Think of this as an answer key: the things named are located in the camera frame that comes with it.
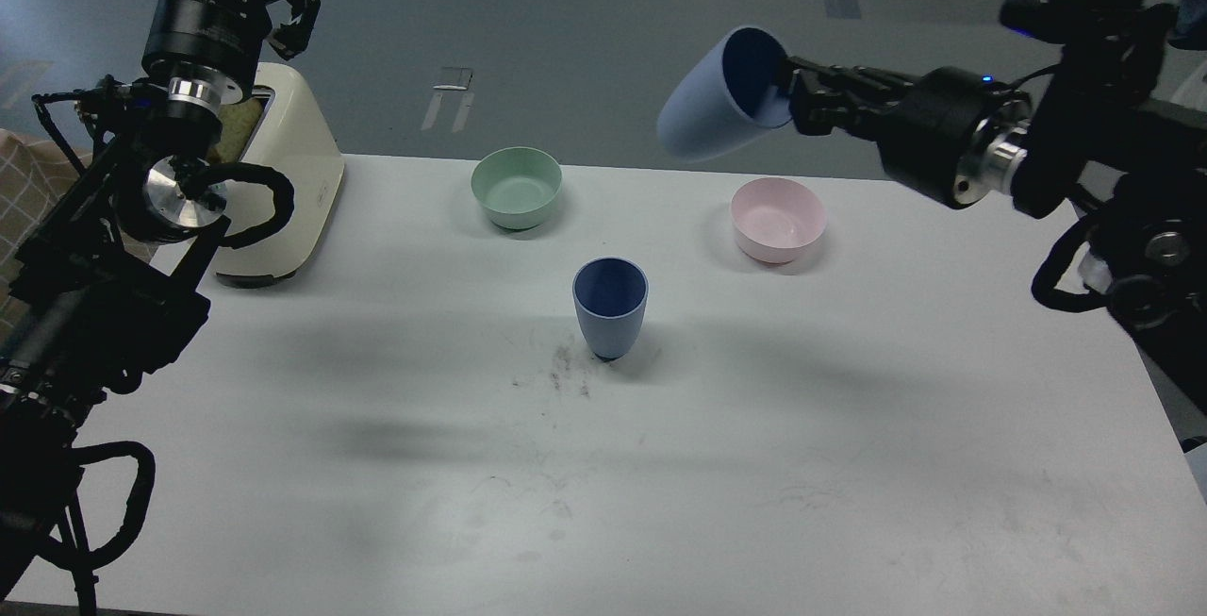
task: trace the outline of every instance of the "green bowl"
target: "green bowl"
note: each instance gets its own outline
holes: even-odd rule
[[[553,215],[561,167],[540,149],[500,149],[478,163],[470,186],[491,222],[505,229],[529,229]]]

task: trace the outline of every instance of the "bowl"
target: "bowl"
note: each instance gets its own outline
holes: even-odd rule
[[[746,182],[729,203],[729,214],[742,252],[771,265],[797,260],[826,229],[826,208],[817,194],[785,178]]]
[[[500,149],[478,163],[470,186],[491,222],[505,229],[529,229],[553,215],[561,167],[540,149]]]

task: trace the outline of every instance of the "tape marking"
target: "tape marking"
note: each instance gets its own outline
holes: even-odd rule
[[[470,118],[471,109],[473,109],[473,93],[462,93],[461,106],[456,110],[456,118],[453,118],[453,133],[465,130],[465,122]]]
[[[431,130],[432,126],[436,126],[436,117],[441,114],[441,103],[444,101],[444,93],[436,91],[432,93],[432,100],[427,103],[427,116],[424,117],[424,124],[419,126],[420,130]]]

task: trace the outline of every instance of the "light blue cup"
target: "light blue cup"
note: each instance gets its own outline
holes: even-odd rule
[[[601,257],[583,265],[573,281],[575,312],[595,356],[612,361],[632,349],[648,295],[646,272],[629,260]]]
[[[762,28],[734,28],[671,93],[658,115],[658,141],[671,156],[699,162],[787,124],[788,95],[775,86],[786,57]]]

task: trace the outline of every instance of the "pink bowl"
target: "pink bowl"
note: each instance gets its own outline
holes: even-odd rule
[[[781,265],[800,257],[826,229],[826,208],[809,187],[782,178],[742,185],[729,203],[737,246],[760,262]]]

